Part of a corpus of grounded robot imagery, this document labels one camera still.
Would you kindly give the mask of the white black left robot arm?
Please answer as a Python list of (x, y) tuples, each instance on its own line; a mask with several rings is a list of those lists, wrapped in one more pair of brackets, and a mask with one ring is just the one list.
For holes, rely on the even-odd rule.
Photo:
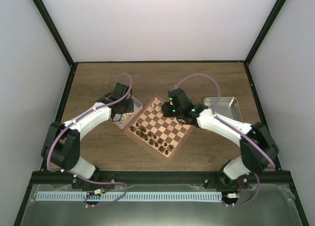
[(64, 123), (53, 122), (41, 151), (47, 169), (71, 173), (91, 189), (107, 184), (100, 181), (99, 168), (81, 157), (81, 140), (99, 124), (113, 120), (117, 114), (132, 111), (131, 93), (131, 86), (116, 83), (112, 92), (99, 98), (79, 116)]

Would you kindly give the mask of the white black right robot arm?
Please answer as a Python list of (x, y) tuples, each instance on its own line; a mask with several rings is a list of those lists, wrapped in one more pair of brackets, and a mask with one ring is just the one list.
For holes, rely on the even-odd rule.
[(170, 90), (168, 97), (169, 101), (162, 105), (164, 117), (176, 118), (182, 124), (212, 131), (240, 148), (241, 155), (228, 161), (219, 171), (218, 179), (222, 187), (232, 187), (242, 175), (260, 174), (269, 164), (276, 167), (279, 149), (264, 124), (238, 122), (206, 105), (193, 104), (180, 88)]

